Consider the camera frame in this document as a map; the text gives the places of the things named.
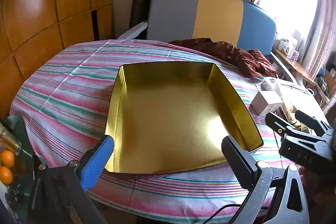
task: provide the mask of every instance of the white box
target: white box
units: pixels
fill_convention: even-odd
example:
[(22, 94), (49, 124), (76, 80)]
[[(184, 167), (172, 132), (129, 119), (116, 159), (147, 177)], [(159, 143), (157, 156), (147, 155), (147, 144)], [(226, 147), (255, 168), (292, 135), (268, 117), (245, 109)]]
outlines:
[(278, 46), (278, 50), (280, 51), (284, 51), (284, 45), (285, 45), (285, 41), (284, 40), (280, 40), (279, 46)]
[(282, 104), (283, 101), (274, 90), (259, 91), (251, 102), (252, 107), (259, 116), (276, 111)]
[(287, 57), (291, 59), (297, 46), (297, 40), (293, 37), (288, 37), (287, 39), (289, 40), (289, 51)]

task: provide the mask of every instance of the gold tray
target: gold tray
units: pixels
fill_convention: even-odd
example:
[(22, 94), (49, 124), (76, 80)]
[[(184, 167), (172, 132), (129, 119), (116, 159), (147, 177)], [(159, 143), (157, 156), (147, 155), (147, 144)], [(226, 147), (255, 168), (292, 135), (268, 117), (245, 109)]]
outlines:
[(263, 145), (243, 101), (215, 64), (150, 62), (122, 65), (105, 134), (115, 148), (110, 172), (159, 174), (225, 162), (222, 139), (243, 149)]

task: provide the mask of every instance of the yellow chair panel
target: yellow chair panel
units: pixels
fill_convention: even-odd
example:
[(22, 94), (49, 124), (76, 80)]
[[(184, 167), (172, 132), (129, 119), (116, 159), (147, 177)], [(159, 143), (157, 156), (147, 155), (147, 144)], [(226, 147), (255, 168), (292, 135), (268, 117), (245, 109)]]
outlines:
[(198, 0), (193, 38), (238, 43), (243, 20), (241, 0)]

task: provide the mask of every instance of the chair backrest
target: chair backrest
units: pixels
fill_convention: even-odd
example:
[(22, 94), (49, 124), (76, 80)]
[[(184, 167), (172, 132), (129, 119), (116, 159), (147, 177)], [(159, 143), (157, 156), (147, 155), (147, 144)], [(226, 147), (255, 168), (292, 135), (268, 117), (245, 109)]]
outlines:
[(241, 0), (151, 0), (147, 39), (209, 37), (269, 55), (275, 28), (263, 10)]

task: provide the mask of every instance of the blue gripper pad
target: blue gripper pad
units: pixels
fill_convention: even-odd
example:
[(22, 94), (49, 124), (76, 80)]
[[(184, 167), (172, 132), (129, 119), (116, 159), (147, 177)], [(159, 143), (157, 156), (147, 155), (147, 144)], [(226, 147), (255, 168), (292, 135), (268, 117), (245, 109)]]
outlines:
[(80, 167), (83, 169), (81, 170), (81, 174), (79, 176), (81, 185), (85, 192), (95, 186), (107, 161), (112, 155), (113, 149), (113, 138), (105, 135), (101, 138), (98, 144), (92, 150), (87, 151), (80, 160)]

